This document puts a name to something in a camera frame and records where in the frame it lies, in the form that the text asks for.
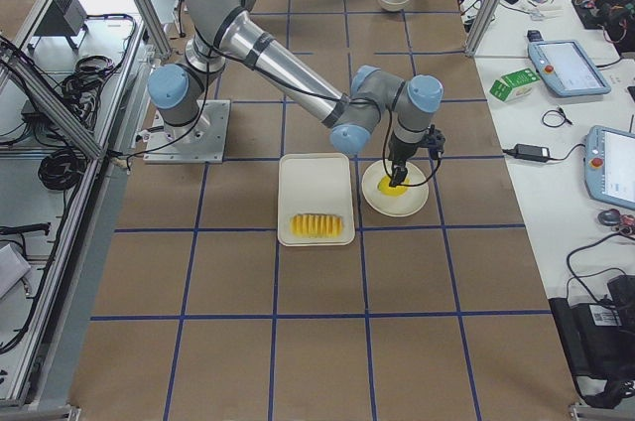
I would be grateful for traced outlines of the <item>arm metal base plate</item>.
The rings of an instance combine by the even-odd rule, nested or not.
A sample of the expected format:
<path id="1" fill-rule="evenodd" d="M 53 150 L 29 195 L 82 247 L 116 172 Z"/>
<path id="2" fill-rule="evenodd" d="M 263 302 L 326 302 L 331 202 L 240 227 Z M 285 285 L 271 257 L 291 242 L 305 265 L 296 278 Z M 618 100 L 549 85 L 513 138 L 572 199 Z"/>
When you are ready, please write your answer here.
<path id="1" fill-rule="evenodd" d="M 174 127 L 155 111 L 153 127 L 141 133 L 146 144 L 143 159 L 149 164 L 220 164 L 224 159 L 231 102 L 199 100 L 201 117 L 194 123 Z"/>

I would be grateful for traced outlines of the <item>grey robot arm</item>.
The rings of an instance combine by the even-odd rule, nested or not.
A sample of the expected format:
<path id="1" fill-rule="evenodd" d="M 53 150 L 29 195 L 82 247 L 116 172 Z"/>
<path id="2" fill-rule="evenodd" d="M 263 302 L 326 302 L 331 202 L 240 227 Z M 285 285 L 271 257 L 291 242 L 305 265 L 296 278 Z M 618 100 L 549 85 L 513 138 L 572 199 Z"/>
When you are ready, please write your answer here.
<path id="1" fill-rule="evenodd" d="M 407 162 L 425 148 L 434 160 L 445 138 L 432 119 L 444 89 L 431 75 L 409 80 L 362 66 L 351 93 L 337 90 L 251 20 L 257 0 L 185 0 L 194 26 L 184 57 L 152 72 L 148 92 L 166 128 L 193 129 L 201 114 L 198 100 L 229 60 L 243 64 L 279 88 L 329 129 L 331 145 L 358 154 L 384 115 L 395 118 L 383 158 L 392 187 L 403 186 Z"/>

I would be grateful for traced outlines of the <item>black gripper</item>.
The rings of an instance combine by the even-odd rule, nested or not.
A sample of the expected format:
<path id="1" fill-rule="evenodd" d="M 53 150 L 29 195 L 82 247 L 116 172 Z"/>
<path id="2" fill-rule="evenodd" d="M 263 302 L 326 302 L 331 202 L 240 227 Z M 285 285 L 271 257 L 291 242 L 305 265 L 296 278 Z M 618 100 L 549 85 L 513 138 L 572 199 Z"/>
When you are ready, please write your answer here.
<path id="1" fill-rule="evenodd" d="M 388 160 L 391 163 L 390 183 L 391 188 L 402 185 L 407 176 L 406 163 L 419 150 L 422 139 L 415 142 L 403 141 L 394 131 L 390 133 L 388 141 Z"/>

